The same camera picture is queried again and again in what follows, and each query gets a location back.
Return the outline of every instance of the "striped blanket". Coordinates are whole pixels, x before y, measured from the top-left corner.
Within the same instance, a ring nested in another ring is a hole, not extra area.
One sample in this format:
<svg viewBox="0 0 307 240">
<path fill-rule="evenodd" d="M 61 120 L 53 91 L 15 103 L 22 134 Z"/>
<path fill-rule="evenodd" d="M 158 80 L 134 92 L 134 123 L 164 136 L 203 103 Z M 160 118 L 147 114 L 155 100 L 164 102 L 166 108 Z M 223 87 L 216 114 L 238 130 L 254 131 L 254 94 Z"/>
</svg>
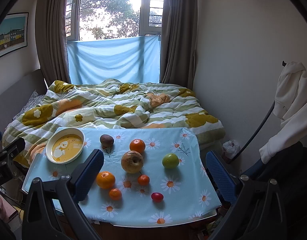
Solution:
<svg viewBox="0 0 307 240">
<path fill-rule="evenodd" d="M 58 127 L 165 128 L 186 127 L 205 145 L 224 137 L 221 122 L 201 108 L 195 93 L 170 84 L 122 83 L 107 79 L 98 85 L 55 81 L 41 104 L 7 126 L 6 147 L 17 137 L 25 150 L 14 160 L 29 166 Z"/>
</svg>

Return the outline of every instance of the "white hoodie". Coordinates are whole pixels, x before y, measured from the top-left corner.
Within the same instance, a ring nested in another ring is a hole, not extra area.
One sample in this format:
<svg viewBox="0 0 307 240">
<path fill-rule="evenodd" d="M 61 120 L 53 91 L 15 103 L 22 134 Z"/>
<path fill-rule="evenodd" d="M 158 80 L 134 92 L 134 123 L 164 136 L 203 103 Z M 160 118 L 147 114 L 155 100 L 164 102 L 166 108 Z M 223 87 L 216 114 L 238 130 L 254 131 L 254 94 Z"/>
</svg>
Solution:
<svg viewBox="0 0 307 240">
<path fill-rule="evenodd" d="M 307 71 L 302 63 L 290 62 L 282 70 L 273 113 L 282 129 L 259 150 L 264 164 L 307 135 Z"/>
</svg>

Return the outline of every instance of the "curtain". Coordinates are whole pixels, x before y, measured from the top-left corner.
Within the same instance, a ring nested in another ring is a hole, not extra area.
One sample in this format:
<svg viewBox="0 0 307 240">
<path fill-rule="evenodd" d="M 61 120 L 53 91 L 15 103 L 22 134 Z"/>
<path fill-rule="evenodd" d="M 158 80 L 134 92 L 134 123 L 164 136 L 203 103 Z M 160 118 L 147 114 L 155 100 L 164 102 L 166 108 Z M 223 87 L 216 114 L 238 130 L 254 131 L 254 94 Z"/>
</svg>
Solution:
<svg viewBox="0 0 307 240">
<path fill-rule="evenodd" d="M 35 33 L 41 71 L 50 86 L 70 83 L 65 32 L 66 0 L 37 0 Z"/>
<path fill-rule="evenodd" d="M 164 0 L 160 82 L 192 89 L 197 36 L 197 0 Z"/>
<path fill-rule="evenodd" d="M 121 82 L 158 83 L 158 35 L 99 41 L 68 41 L 72 84 L 99 84 L 107 78 Z"/>
</svg>

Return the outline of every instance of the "blue cloth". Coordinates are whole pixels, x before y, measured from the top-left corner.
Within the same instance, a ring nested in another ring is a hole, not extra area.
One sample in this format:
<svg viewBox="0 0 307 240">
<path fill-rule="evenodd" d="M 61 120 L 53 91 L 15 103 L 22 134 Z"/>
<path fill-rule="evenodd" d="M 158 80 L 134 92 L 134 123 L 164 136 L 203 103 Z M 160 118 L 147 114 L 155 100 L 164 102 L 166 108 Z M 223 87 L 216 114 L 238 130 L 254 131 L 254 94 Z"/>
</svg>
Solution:
<svg viewBox="0 0 307 240">
<path fill-rule="evenodd" d="M 101 170 L 113 173 L 116 177 L 114 187 L 119 188 L 123 196 L 122 200 L 113 201 L 108 195 L 109 190 L 100 189 L 94 183 L 87 199 L 79 202 L 87 218 L 121 226 L 156 227 L 188 223 L 215 215 L 214 210 L 220 206 L 220 201 L 201 163 L 198 140 L 188 129 L 81 128 L 81 131 L 85 134 L 85 146 L 80 156 L 64 165 L 50 162 L 44 153 L 38 154 L 26 176 L 24 191 L 29 191 L 36 177 L 49 181 L 71 174 L 78 163 L 84 162 L 98 148 L 103 150 L 105 157 Z M 100 136 L 103 134 L 114 138 L 111 150 L 102 148 Z M 137 138 L 146 144 L 141 173 L 150 177 L 150 183 L 145 187 L 137 182 L 139 172 L 128 174 L 121 167 L 122 155 L 129 151 L 130 142 Z M 175 169 L 165 169 L 162 159 L 172 152 L 181 162 Z M 164 195 L 161 203 L 151 200 L 153 192 Z M 62 210 L 58 200 L 54 200 L 54 205 L 57 210 Z"/>
<path fill-rule="evenodd" d="M 127 83 L 158 83 L 158 35 L 100 41 L 68 41 L 69 75 L 75 85 L 107 78 Z"/>
</svg>

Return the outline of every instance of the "orange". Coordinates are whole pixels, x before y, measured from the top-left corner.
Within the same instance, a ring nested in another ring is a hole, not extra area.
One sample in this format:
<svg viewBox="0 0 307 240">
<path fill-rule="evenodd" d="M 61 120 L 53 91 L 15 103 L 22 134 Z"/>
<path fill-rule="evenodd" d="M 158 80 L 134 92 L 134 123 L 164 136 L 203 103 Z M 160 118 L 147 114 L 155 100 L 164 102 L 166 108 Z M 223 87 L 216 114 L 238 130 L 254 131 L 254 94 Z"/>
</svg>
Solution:
<svg viewBox="0 0 307 240">
<path fill-rule="evenodd" d="M 115 176 L 109 171 L 99 172 L 96 178 L 96 182 L 99 187 L 103 189 L 110 189 L 114 186 L 116 181 Z"/>
<path fill-rule="evenodd" d="M 112 190 L 109 191 L 109 196 L 112 200 L 119 200 L 121 199 L 121 191 L 117 188 L 113 188 Z"/>
<path fill-rule="evenodd" d="M 138 177 L 138 183 L 141 185 L 141 186 L 147 186 L 149 184 L 149 177 L 147 175 L 140 175 Z"/>
<path fill-rule="evenodd" d="M 143 153 L 145 148 L 146 148 L 146 144 L 144 143 L 143 140 L 134 139 L 129 144 L 129 148 L 130 148 L 131 151 L 136 151 L 136 152 L 139 152 L 139 153 Z"/>
</svg>

